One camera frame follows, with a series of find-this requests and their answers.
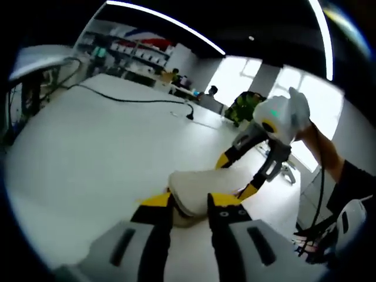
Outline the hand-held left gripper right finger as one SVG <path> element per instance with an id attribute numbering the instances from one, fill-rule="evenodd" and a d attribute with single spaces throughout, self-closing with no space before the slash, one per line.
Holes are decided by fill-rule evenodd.
<path id="1" fill-rule="evenodd" d="M 207 215 L 220 281 L 324 280 L 326 267 L 304 262 L 288 240 L 253 220 L 233 195 L 208 194 Z"/>

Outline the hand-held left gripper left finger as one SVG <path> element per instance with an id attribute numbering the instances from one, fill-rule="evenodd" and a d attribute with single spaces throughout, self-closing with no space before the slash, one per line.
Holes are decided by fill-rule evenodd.
<path id="1" fill-rule="evenodd" d="M 84 259 L 57 268 L 55 281 L 163 281 L 173 208 L 169 192 L 142 201 L 130 221 L 93 241 Z"/>

